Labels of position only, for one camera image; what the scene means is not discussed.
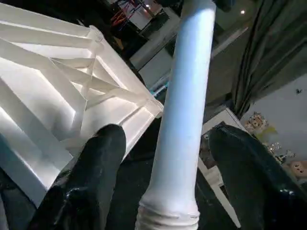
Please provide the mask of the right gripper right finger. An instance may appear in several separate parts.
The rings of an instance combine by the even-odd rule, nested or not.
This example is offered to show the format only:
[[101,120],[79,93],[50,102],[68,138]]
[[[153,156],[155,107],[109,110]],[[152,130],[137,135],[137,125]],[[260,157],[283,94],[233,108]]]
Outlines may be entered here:
[[248,132],[218,124],[209,149],[243,230],[305,230],[307,193]]

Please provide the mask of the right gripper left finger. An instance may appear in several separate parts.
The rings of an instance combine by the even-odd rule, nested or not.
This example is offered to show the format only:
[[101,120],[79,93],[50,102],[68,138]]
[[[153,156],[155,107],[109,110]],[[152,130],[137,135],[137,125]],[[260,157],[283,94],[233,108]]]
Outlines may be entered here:
[[125,152],[121,126],[99,129],[57,176],[29,229],[103,230]]

